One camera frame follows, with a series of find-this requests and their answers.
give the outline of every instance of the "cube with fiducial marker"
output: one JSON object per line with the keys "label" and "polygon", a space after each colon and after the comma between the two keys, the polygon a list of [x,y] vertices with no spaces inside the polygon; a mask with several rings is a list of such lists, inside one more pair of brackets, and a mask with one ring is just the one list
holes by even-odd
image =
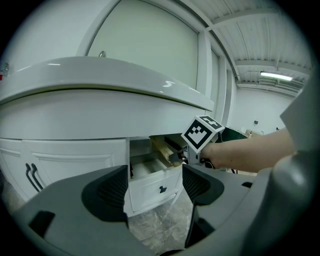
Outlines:
{"label": "cube with fiducial marker", "polygon": [[195,153],[199,153],[210,141],[215,142],[218,133],[222,133],[224,129],[225,127],[212,117],[196,115],[181,136]]}

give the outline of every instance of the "open drawer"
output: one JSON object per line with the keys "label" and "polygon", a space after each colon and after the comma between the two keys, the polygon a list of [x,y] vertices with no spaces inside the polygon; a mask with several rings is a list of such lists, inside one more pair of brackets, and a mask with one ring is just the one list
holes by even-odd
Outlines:
{"label": "open drawer", "polygon": [[129,192],[133,211],[139,211],[177,193],[182,165],[171,166],[160,152],[130,157],[133,176]]}

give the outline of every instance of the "drawer knob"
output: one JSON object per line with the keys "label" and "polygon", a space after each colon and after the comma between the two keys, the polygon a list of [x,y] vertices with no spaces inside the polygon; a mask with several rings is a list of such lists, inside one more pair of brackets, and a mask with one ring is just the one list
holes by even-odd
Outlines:
{"label": "drawer knob", "polygon": [[167,190],[167,188],[163,187],[163,186],[159,187],[159,189],[160,189],[160,194],[163,192],[166,192],[166,190]]}

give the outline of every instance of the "ceiling light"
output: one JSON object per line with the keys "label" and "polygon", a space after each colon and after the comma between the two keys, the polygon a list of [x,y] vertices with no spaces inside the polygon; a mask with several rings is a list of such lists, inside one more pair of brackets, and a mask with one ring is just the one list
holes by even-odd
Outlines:
{"label": "ceiling light", "polygon": [[269,77],[269,78],[277,78],[277,79],[282,79],[286,81],[291,81],[293,77],[283,75],[283,74],[275,74],[275,73],[268,73],[268,72],[261,72],[261,76],[263,77]]}

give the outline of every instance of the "forearm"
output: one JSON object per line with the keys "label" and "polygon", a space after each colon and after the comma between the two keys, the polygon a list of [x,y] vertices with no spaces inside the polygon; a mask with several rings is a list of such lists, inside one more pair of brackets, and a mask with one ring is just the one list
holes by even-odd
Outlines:
{"label": "forearm", "polygon": [[213,143],[210,160],[216,168],[258,172],[273,167],[281,158],[293,154],[293,142],[286,129],[254,137]]}

